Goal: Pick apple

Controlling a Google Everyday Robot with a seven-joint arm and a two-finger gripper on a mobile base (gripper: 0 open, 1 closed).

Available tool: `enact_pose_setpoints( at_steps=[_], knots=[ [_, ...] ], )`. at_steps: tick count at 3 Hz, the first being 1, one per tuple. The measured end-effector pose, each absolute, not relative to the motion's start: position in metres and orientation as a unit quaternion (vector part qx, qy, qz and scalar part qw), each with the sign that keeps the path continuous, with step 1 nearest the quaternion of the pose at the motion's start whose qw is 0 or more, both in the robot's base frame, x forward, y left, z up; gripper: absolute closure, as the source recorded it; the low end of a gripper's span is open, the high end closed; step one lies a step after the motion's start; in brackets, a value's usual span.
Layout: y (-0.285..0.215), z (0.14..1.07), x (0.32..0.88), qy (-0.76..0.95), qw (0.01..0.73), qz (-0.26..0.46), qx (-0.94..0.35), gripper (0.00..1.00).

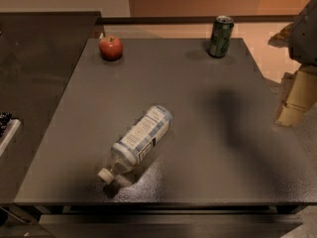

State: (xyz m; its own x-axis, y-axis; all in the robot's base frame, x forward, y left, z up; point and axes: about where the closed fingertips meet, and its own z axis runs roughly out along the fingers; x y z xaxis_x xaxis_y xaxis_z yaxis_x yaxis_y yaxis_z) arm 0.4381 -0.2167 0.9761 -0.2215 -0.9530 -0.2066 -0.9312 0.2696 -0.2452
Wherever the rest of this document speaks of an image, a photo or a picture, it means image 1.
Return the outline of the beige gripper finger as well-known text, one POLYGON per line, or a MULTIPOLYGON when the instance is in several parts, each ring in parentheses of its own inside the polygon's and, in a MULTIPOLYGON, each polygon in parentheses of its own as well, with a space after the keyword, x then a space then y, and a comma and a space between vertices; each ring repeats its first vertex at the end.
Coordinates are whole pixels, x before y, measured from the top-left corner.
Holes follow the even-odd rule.
POLYGON ((317 102, 317 66, 303 64, 294 74, 284 75, 275 122, 296 126, 317 102))

